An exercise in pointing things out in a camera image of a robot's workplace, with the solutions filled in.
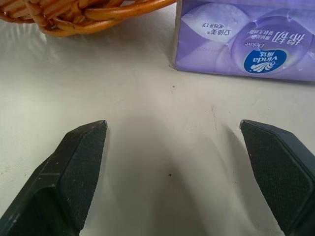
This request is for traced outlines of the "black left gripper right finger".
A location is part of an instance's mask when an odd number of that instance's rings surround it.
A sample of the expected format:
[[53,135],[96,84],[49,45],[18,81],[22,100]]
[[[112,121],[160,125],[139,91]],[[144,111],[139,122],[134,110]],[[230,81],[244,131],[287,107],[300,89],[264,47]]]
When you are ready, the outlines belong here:
[[315,236],[315,155],[291,132],[240,123],[255,180],[285,236]]

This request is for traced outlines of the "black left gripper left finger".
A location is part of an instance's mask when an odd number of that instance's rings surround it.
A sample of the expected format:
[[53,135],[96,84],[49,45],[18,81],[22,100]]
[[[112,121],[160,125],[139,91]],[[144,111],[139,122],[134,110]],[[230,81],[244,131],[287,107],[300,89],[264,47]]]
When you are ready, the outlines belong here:
[[0,236],[79,236],[97,186],[107,122],[68,132],[0,218]]

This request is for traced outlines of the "purple tissue pack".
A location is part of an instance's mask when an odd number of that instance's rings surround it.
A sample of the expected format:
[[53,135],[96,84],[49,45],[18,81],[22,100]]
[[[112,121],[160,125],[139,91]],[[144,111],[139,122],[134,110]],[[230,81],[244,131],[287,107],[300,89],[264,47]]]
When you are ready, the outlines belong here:
[[315,82],[315,0],[180,0],[172,66]]

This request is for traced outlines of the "orange wicker basket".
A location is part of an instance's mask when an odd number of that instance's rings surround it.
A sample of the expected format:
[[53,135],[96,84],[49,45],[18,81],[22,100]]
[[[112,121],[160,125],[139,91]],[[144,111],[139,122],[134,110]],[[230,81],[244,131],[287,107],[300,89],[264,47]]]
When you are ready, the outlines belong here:
[[179,0],[0,0],[0,19],[55,37],[92,34]]

